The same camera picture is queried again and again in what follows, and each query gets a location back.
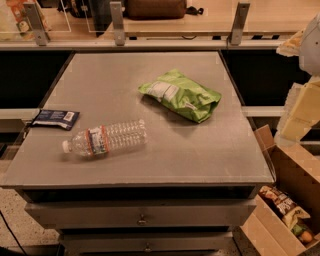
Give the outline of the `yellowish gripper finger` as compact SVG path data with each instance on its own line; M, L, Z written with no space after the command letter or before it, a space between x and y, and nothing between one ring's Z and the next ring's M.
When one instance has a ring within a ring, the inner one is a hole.
M281 146L299 143L319 121L320 77L312 76L304 85L294 83L289 90L274 140Z
M304 31L300 30L291 36L288 40L280 44L276 53L286 57L298 56Z

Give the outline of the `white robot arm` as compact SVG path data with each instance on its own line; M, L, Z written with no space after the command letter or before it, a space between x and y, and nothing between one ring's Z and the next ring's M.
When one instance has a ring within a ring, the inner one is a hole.
M282 43L276 52L299 59L299 68L311 78L304 85L294 83L288 92L275 141L278 145L299 143L320 121L320 14L304 30Z

